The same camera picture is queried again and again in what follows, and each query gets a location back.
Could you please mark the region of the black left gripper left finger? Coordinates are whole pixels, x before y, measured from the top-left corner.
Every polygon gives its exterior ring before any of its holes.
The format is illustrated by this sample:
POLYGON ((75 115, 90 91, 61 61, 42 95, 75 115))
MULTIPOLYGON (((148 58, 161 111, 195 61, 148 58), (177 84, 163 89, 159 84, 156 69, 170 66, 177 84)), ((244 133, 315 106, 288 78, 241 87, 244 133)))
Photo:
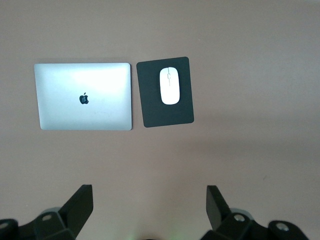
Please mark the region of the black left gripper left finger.
POLYGON ((75 240, 93 212, 93 187, 82 185, 59 209, 39 215, 33 229, 37 240, 75 240))

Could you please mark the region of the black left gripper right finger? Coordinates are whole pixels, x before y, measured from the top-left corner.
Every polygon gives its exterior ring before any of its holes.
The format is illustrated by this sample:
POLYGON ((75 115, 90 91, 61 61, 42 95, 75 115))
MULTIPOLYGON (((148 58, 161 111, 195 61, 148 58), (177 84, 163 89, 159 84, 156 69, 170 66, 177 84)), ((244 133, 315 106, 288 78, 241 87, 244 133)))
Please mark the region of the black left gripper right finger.
POLYGON ((267 240, 268 230, 248 215, 232 212, 215 185, 206 188, 206 213, 211 224, 203 240, 267 240))

